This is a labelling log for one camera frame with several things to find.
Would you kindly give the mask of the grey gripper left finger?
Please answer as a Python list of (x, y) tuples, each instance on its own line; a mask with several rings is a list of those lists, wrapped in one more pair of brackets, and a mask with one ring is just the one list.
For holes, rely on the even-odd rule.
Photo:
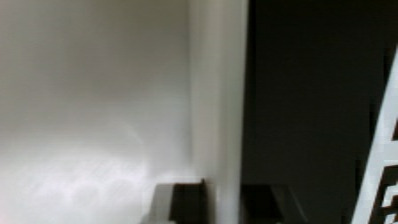
[(208, 219), (204, 182), (158, 184), (151, 203), (151, 223), (210, 224)]

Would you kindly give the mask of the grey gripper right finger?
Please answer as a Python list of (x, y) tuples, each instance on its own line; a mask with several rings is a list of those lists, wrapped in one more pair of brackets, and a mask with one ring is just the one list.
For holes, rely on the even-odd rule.
[(299, 199), (286, 185), (242, 186), (238, 224), (309, 224)]

